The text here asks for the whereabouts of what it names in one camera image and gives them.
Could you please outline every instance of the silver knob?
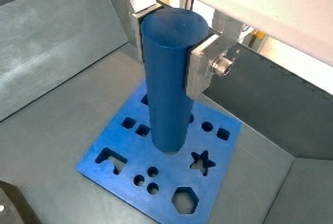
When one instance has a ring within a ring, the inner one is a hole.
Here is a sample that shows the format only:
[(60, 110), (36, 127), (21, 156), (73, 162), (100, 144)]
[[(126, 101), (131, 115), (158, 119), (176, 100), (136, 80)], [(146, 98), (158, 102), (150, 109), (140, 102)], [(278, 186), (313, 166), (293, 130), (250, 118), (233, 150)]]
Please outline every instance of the silver knob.
[(234, 59), (230, 60), (225, 56), (217, 57), (211, 64), (213, 73), (221, 77), (227, 75), (227, 73), (230, 72), (233, 63), (234, 63)]

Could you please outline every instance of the blue plate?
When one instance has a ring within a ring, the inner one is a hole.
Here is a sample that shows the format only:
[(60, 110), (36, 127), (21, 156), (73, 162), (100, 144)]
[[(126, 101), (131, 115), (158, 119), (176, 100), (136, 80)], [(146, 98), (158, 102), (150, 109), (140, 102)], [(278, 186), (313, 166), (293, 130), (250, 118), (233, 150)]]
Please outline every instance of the blue plate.
[(194, 102), (184, 145), (167, 155), (151, 140), (143, 82), (76, 170), (159, 223), (207, 223), (241, 122)]

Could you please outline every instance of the circular hole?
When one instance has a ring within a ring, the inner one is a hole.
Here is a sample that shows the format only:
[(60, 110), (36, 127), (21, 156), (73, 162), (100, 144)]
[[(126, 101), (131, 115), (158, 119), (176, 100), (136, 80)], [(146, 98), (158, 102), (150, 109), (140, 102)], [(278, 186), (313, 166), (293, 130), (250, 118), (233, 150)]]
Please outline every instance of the circular hole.
[(194, 116), (191, 114), (188, 123), (191, 124), (192, 122), (194, 122)]
[(159, 185), (155, 182), (150, 183), (147, 191), (151, 195), (155, 195), (159, 192)]
[(143, 177), (143, 175), (140, 175), (140, 174), (135, 175), (135, 177), (134, 177), (134, 184), (136, 186), (142, 186), (143, 183), (144, 183), (144, 177)]
[(150, 167), (148, 170), (147, 170), (147, 172), (148, 172), (148, 175), (150, 175), (151, 177), (156, 177), (158, 174), (159, 174), (159, 170), (158, 170), (158, 168), (155, 168), (155, 167)]
[(203, 131), (213, 131), (214, 125), (210, 122), (203, 122), (202, 129)]

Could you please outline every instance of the hexagonal hole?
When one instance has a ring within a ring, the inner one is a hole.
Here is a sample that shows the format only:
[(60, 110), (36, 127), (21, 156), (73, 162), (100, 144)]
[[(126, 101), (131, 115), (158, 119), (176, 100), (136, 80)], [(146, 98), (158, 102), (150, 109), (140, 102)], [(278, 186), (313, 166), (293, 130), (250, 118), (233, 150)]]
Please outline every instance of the hexagonal hole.
[(172, 194), (171, 202), (179, 214), (192, 214), (199, 198), (191, 187), (179, 187)]

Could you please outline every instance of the square hole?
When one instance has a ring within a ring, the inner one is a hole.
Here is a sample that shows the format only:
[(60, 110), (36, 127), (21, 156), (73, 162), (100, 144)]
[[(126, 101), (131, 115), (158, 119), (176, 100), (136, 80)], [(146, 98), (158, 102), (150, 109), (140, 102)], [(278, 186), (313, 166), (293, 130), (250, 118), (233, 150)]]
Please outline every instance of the square hole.
[(138, 129), (136, 129), (136, 134), (146, 137), (150, 133), (151, 129), (148, 127), (146, 127), (144, 125), (139, 125)]
[(147, 96), (147, 95), (144, 95), (144, 96), (142, 97), (140, 102), (142, 102), (143, 104), (148, 105), (148, 96)]
[(123, 121), (122, 121), (122, 126), (126, 127), (127, 129), (132, 129), (132, 127), (135, 126), (135, 123), (136, 121), (131, 118), (126, 118)]
[(219, 128), (215, 135), (218, 138), (226, 141), (229, 139), (230, 132), (226, 129)]

